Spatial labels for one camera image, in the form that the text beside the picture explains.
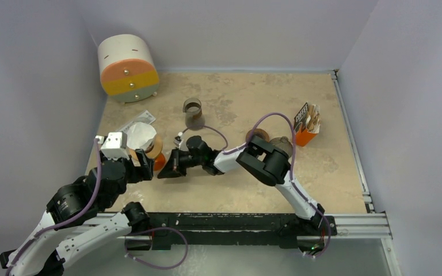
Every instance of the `table surface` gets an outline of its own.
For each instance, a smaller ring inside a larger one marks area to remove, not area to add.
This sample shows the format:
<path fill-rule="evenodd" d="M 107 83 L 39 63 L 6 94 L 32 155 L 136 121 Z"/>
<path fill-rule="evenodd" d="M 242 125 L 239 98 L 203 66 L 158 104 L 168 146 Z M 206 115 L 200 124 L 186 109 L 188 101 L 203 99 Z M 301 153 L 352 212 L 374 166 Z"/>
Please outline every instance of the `table surface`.
<path fill-rule="evenodd" d="M 359 176 L 337 94 L 329 74 L 160 73 L 156 97 L 119 103 L 108 98 L 99 135 L 107 135 L 142 110 L 157 118 L 152 126 L 163 138 L 169 158 L 174 137 L 185 128 L 182 104 L 198 98 L 206 125 L 220 130 L 234 148 L 263 115 L 284 113 L 290 119 L 305 102 L 321 107 L 321 131 L 305 147 L 296 148 L 294 173 L 328 213 L 366 213 Z M 270 138 L 290 137 L 290 129 L 278 116 L 259 126 Z M 201 135 L 211 148 L 221 149 L 223 139 L 209 129 L 187 131 L 185 138 Z M 87 169 L 95 167 L 92 152 Z M 242 168 L 211 176 L 201 168 L 187 176 L 128 184 L 109 211 L 119 211 L 130 201 L 140 201 L 150 212 L 287 213 L 290 204 L 274 188 L 265 186 Z"/>

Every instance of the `round container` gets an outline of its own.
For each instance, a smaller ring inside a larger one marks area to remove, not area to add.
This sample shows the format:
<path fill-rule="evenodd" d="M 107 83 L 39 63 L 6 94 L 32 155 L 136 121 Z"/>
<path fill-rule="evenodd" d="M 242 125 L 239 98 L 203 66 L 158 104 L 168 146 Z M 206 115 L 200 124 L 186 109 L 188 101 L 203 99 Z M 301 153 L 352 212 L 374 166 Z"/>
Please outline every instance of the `round container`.
<path fill-rule="evenodd" d="M 157 70 L 148 46 L 138 36 L 120 34 L 105 39 L 97 48 L 101 84 L 120 102 L 135 102 L 156 92 Z"/>
<path fill-rule="evenodd" d="M 136 158 L 135 150 L 130 147 L 128 147 L 128 150 L 129 154 L 133 157 L 133 159 L 138 161 L 138 159 Z M 145 151 L 145 154 L 150 159 L 156 159 L 160 154 L 162 154 L 162 150 L 163 150 L 163 140 L 160 137 L 160 135 L 156 135 L 155 140 L 153 141 L 153 147 L 149 147 L 149 149 Z"/>
<path fill-rule="evenodd" d="M 165 159 L 165 155 L 163 155 L 163 153 L 160 152 L 160 155 L 158 155 L 158 157 L 155 159 L 155 164 L 153 165 L 153 170 L 159 171 L 159 170 L 163 169 L 163 167 L 165 166 L 165 163 L 167 163 L 167 160 Z"/>
<path fill-rule="evenodd" d="M 289 141 L 289 138 L 282 136 L 277 137 L 272 140 L 270 140 L 270 143 L 274 145 L 275 147 L 283 150 L 287 155 L 289 155 L 289 158 L 292 157 L 292 144 Z"/>
<path fill-rule="evenodd" d="M 248 142 L 248 138 L 250 138 L 251 132 L 252 132 L 252 129 L 250 129 L 250 130 L 248 130 L 248 132 L 246 132 L 246 136 L 245 136 L 246 142 Z M 261 128 L 256 128 L 255 131 L 253 131 L 253 135 L 258 136 L 267 142 L 270 140 L 270 136 L 268 135 L 268 133 Z"/>
<path fill-rule="evenodd" d="M 203 128 L 205 121 L 201 101 L 197 98 L 185 100 L 182 111 L 185 113 L 185 125 L 191 130 L 197 131 Z"/>

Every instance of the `gray wall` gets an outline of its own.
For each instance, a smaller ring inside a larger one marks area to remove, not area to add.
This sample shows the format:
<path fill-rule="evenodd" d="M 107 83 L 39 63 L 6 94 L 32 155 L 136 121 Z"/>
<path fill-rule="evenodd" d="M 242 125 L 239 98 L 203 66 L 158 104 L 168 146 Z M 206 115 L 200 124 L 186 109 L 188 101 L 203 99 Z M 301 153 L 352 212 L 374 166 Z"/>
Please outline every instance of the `gray wall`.
<path fill-rule="evenodd" d="M 77 0 L 95 40 L 144 38 L 167 70 L 340 68 L 377 0 Z"/>
<path fill-rule="evenodd" d="M 442 275 L 442 1 L 380 0 L 340 71 L 405 275 Z"/>
<path fill-rule="evenodd" d="M 0 252 L 18 247 L 57 188 L 83 174 L 104 100 L 75 5 L 0 1 Z"/>

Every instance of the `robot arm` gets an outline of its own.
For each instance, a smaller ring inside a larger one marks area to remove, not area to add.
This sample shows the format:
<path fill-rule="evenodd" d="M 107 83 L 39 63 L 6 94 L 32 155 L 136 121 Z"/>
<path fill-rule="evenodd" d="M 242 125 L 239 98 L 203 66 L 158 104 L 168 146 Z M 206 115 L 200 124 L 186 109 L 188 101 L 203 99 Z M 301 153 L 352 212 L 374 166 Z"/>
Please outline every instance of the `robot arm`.
<path fill-rule="evenodd" d="M 324 213 L 324 209 L 307 194 L 296 178 L 291 180 L 288 155 L 281 149 L 257 136 L 227 152 L 212 150 L 200 136 L 190 137 L 185 145 L 188 151 L 172 150 L 158 178 L 186 176 L 186 169 L 194 166 L 202 166 L 211 175 L 224 174 L 241 166 L 263 184 L 274 186 L 292 205 L 300 219 L 309 221 L 316 228 L 320 225 L 322 217 L 311 204 L 317 206 L 321 213 Z"/>
<path fill-rule="evenodd" d="M 98 243 L 98 240 L 109 240 L 108 237 L 116 233 L 118 236 L 119 233 L 124 235 L 123 232 L 131 231 L 132 220 L 121 213 L 115 217 L 117 221 L 110 221 L 116 223 L 114 225 L 117 226 L 114 228 L 111 225 L 100 225 L 73 240 L 65 240 L 76 226 L 95 217 L 98 212 L 110 208 L 117 197 L 126 191 L 127 183 L 153 178 L 154 161 L 147 158 L 141 149 L 135 151 L 140 166 L 134 166 L 126 151 L 126 134 L 111 132 L 108 137 L 99 137 L 99 139 L 102 142 L 100 152 L 102 175 L 99 179 L 97 196 L 91 207 L 73 223 L 39 233 L 44 228 L 58 226 L 84 210 L 93 195 L 97 182 L 97 168 L 90 170 L 89 175 L 79 177 L 74 183 L 61 187 L 47 204 L 38 226 L 26 241 L 17 250 L 3 252 L 0 255 L 2 268 L 7 269 L 6 275 L 40 275 L 40 273 L 54 275 L 51 272 L 61 275 L 62 263 L 73 263 L 85 253 L 102 245 L 103 243 Z"/>

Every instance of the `yellow stripe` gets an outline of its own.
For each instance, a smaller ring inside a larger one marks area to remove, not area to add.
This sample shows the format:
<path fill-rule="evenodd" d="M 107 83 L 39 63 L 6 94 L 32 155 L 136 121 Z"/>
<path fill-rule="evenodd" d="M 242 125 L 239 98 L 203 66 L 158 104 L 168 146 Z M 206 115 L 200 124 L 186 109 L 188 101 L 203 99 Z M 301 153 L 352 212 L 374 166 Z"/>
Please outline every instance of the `yellow stripe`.
<path fill-rule="evenodd" d="M 158 74 L 157 71 L 154 70 L 134 76 L 128 76 L 123 79 L 113 80 L 111 82 L 105 82 L 102 84 L 102 88 L 109 95 L 118 95 L 146 86 L 156 85 L 158 82 Z"/>

